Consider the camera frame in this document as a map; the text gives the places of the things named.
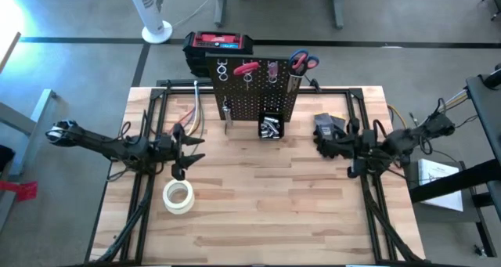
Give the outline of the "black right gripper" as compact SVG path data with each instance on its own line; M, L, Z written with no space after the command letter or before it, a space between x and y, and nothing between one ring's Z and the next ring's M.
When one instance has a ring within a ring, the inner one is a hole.
M372 162L372 150L373 148L365 148L361 144L362 133L359 134L360 122L358 118L351 118L347 124L347 133L345 137L338 137L330 141L332 146L353 146L340 148L332 147L329 148L328 157L334 159L337 156L342 156L344 159L351 159L351 167L348 169L348 177L350 179L355 179L360 175L366 175L373 171Z

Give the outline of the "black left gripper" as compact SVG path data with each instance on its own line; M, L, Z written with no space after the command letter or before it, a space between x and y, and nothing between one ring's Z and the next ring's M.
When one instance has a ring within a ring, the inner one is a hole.
M171 176L177 181L183 181L186 178L186 173L184 172L184 169L188 169L192 164L204 158L205 154L198 153L183 157L182 142L184 145L192 146L204 143L205 140L202 138L196 138L185 135L185 130L180 123L176 123L174 125L172 135L175 138L175 162L171 166Z

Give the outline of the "blue and red pliers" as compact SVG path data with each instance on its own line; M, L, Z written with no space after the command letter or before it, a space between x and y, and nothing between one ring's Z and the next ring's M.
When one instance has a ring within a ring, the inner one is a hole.
M297 68L299 65L302 63L308 64L308 70L311 70L313 68L316 68L320 61L317 56L311 56L309 52L306 49L299 49L296 52L294 52L287 63L287 70L289 72L289 79L287 83L287 92L292 92L296 88L298 88L299 84L301 83L302 78L294 77L290 75L291 69L292 68Z

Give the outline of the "black perforated peg board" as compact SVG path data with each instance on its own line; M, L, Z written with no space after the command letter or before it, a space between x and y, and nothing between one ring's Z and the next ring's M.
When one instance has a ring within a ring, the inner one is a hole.
M227 81L218 79L216 71L218 59L228 60L227 74L229 78ZM208 54L206 60L222 120L225 119L222 111L225 96L229 101L234 121L257 121L263 112L282 114L285 122L291 120L301 83L294 91L287 92L289 72L286 57ZM254 79L249 84L249 90L246 90L242 76L233 75L233 71L242 65L243 61L246 63L259 62L260 64L260 67L252 73ZM278 80L271 84L268 81L268 62L275 61L278 62L279 67Z

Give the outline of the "cream masking tape roll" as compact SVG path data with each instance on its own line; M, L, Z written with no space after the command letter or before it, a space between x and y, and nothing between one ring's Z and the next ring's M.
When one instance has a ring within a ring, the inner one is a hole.
M174 202L171 197L178 190L186 192L186 197L181 202ZM195 193L192 185L186 180L172 179L166 184L162 192L165 208L174 215L182 215L188 212L195 203Z

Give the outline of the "black plastic bin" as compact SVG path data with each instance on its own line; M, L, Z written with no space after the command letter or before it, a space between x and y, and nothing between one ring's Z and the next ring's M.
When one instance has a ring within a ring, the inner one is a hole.
M285 126L282 114L263 112L258 118L258 136L260 139L281 139Z

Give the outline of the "red black toolbox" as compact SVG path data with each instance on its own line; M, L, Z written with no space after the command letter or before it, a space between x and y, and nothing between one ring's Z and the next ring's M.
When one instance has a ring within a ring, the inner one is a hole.
M253 46L254 40L245 34L198 31L185 37L182 51L191 74L208 77L207 53L252 55Z

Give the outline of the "white tower fan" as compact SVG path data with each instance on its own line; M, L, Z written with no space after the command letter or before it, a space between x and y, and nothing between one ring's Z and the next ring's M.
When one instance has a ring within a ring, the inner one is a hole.
M172 34L172 25L161 19L155 0L132 0L143 23L142 38L150 44L166 42Z

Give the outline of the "black side desk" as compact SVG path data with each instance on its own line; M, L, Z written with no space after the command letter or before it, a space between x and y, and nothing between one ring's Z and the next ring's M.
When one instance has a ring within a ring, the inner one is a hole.
M469 189L479 217L476 226L482 246L478 250L484 251L489 257L495 257L497 251L485 227L481 209L493 206L501 221L501 63L496 65L492 73L468 78L466 83L467 95L474 105L494 158L450 177L412 188L410 196L411 201L416 203Z

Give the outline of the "red sheet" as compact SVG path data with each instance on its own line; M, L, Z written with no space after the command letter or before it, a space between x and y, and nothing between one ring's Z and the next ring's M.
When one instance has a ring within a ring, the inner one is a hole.
M0 191L15 193L18 201L33 200L38 195L38 182L18 184L14 182L0 181Z

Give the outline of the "black aluminium table frame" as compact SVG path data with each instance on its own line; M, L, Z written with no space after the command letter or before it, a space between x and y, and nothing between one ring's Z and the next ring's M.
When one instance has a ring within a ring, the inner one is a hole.
M327 112L360 114L364 96L369 119L389 125L379 86L303 88L284 138L263 141L254 121L226 128L214 95L201 94L205 124L198 152L203 158L186 177L195 192L183 215L166 210L165 169L154 181L147 227L135 228L125 265L332 265L374 260L361 182L350 179L348 161L323 159L312 140L313 117Z

